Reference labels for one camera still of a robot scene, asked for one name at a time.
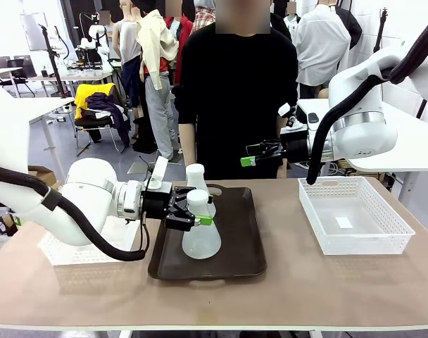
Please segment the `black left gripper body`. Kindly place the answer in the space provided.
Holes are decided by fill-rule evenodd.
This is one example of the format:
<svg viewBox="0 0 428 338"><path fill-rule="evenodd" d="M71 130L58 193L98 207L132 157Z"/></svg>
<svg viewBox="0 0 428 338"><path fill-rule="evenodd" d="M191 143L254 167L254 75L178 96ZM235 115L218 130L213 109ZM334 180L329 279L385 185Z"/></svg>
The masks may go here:
<svg viewBox="0 0 428 338"><path fill-rule="evenodd" d="M162 220L167 215L168 204L170 203L172 190L144 190L141 193L141 216Z"/></svg>

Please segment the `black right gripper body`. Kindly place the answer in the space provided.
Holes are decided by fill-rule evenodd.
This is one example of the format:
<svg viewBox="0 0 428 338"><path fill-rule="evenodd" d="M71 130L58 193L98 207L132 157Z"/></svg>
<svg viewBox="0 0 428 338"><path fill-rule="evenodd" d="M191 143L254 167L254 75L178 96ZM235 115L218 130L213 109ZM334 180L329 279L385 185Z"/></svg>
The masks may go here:
<svg viewBox="0 0 428 338"><path fill-rule="evenodd" d="M282 140L282 157L287 159L288 163L300 163L309 161L308 140L303 139L285 139Z"/></svg>

